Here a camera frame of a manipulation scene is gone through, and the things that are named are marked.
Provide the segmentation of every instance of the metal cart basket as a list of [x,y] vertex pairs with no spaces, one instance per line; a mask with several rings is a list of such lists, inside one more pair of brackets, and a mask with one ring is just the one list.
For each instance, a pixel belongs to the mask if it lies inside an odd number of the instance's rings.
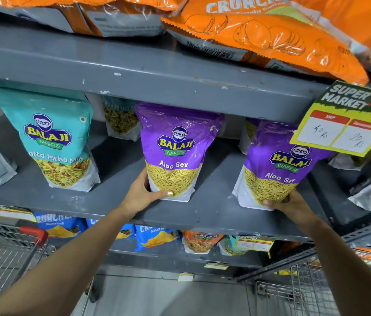
[[0,293],[54,250],[45,230],[0,224]]
[[[371,266],[370,252],[355,250]],[[335,299],[318,260],[294,265],[289,270],[290,285],[256,282],[258,315],[339,316]]]

